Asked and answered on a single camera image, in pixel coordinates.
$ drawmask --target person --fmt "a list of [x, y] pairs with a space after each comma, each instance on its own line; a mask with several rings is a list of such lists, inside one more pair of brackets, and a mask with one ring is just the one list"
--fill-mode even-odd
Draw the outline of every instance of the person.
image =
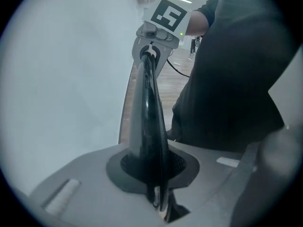
[[299, 43], [273, 0], [208, 0], [186, 35], [202, 35], [168, 139], [243, 152], [284, 126], [268, 94]]
[[196, 39], [196, 47], [199, 47], [199, 45], [200, 45], [200, 37], [201, 36], [198, 36], [197, 39]]
[[190, 54], [196, 53], [196, 39], [197, 36], [191, 36], [191, 46], [190, 46]]

